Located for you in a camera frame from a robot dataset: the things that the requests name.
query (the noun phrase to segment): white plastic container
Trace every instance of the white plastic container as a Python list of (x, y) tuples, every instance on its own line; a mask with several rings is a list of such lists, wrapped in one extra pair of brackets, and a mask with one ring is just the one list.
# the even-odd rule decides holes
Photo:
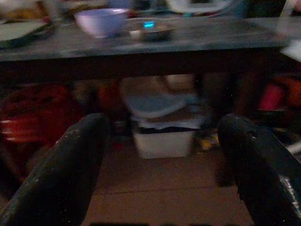
[(195, 131), (141, 134), (134, 132), (139, 156), (144, 159), (184, 157), (190, 154)]

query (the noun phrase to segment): tiled floor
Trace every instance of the tiled floor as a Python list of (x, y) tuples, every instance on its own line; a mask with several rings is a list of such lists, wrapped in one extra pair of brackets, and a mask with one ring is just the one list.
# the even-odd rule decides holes
[(83, 226), (90, 222), (252, 224), (235, 186), (218, 187), (220, 151), (140, 159), (133, 144), (107, 153)]

